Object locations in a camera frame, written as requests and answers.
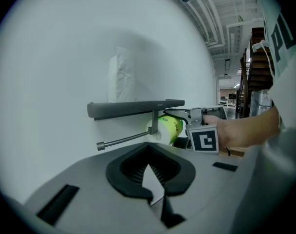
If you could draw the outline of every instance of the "ceiling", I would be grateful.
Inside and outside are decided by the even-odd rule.
[[[234,88],[240,83],[237,72],[252,28],[264,26],[259,0],[176,1],[199,29],[214,60],[220,88]]]

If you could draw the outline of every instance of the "wooden stair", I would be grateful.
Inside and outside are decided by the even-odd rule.
[[[265,39],[264,35],[264,29],[263,28],[253,28],[252,29],[252,35],[250,40],[250,46],[251,46],[251,61],[250,61],[250,69],[249,69],[249,76],[247,80],[248,84],[248,97],[247,101],[244,103],[247,103],[247,109],[245,110],[245,115],[243,115],[243,111],[240,110],[240,104],[242,101],[242,92],[244,88],[244,82],[243,77],[241,75],[241,83],[240,83],[240,89],[238,91],[237,97],[239,98],[237,100],[237,112],[240,113],[240,117],[248,117],[250,108],[248,105],[251,104],[251,94],[253,91],[260,91],[263,89],[270,89],[273,85],[273,78],[270,74],[270,68],[269,63],[267,59],[267,55],[269,57],[271,67],[274,72],[274,63],[273,59],[270,53],[269,48],[265,47],[265,50],[267,52],[267,55],[263,48],[258,49],[255,53],[253,53],[252,46],[256,43],[259,43],[261,40]],[[243,54],[243,64],[246,65],[246,51]]]

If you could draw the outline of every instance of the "person's arm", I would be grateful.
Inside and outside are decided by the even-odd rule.
[[[279,133],[279,114],[276,107],[255,117],[222,120],[215,116],[205,116],[204,121],[207,124],[217,124],[220,147],[258,145]]]

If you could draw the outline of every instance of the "staircase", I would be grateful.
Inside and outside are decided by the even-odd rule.
[[[251,46],[251,61],[248,63],[246,60],[246,49],[241,59],[242,74],[240,88],[237,92],[237,105],[236,110],[240,114],[240,117],[248,117],[250,113],[251,94],[253,91],[260,91],[263,89],[270,89],[273,85],[273,79],[270,74],[270,68],[268,59],[263,48],[258,49],[253,53],[252,46],[265,39],[264,28],[253,28],[250,40]],[[271,67],[274,72],[274,63],[269,48],[265,47],[265,50],[269,56]],[[244,87],[244,73],[247,73],[247,89]],[[246,101],[244,101],[244,91],[247,93]]]

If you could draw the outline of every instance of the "white wall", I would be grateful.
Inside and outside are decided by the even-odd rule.
[[[216,104],[213,62],[172,0],[19,0],[0,28],[0,188],[19,202],[96,143],[144,131],[151,114],[94,122],[117,46],[137,56],[140,100]],[[143,141],[138,139],[108,150]]]

